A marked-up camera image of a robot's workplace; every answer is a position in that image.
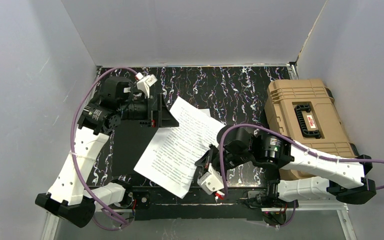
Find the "beige file folder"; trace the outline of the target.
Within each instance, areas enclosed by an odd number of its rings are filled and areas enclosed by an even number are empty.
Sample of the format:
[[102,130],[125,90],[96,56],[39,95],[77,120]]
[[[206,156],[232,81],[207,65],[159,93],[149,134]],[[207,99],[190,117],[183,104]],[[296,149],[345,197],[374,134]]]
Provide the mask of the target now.
[[114,130],[112,175],[134,174],[134,167],[157,132],[156,127],[124,120]]

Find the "printed white paper sheet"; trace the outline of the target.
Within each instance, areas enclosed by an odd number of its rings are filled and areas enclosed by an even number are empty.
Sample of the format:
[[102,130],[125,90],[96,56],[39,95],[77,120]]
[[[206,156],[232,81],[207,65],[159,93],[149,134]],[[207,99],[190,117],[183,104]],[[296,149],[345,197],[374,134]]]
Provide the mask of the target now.
[[211,112],[209,108],[205,109],[199,109],[203,114],[205,114],[207,117],[211,118]]

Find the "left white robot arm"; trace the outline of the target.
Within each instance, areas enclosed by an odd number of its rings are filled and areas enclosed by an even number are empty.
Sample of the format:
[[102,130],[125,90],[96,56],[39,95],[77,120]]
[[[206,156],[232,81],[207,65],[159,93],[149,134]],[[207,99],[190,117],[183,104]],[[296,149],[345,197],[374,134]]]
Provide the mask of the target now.
[[121,203],[127,185],[114,180],[105,186],[90,189],[87,179],[111,132],[125,121],[138,121],[143,127],[173,128],[179,122],[170,113],[162,94],[151,95],[157,82],[153,74],[135,76],[133,82],[125,77],[111,76],[100,94],[81,104],[70,131],[70,150],[52,186],[40,193],[35,204],[79,228],[85,227],[101,210]]

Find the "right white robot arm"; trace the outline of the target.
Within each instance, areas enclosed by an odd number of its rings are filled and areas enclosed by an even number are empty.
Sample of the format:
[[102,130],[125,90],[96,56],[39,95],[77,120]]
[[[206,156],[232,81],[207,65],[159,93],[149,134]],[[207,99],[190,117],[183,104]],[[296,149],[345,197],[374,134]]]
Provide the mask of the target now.
[[209,195],[224,197],[223,175],[239,165],[275,172],[260,192],[250,191],[244,204],[250,208],[289,207],[299,200],[335,199],[362,205],[377,193],[376,184],[366,174],[372,165],[345,162],[339,156],[305,147],[289,137],[269,132],[253,135],[244,128],[224,127],[217,135],[218,146],[195,162],[202,169],[198,185]]

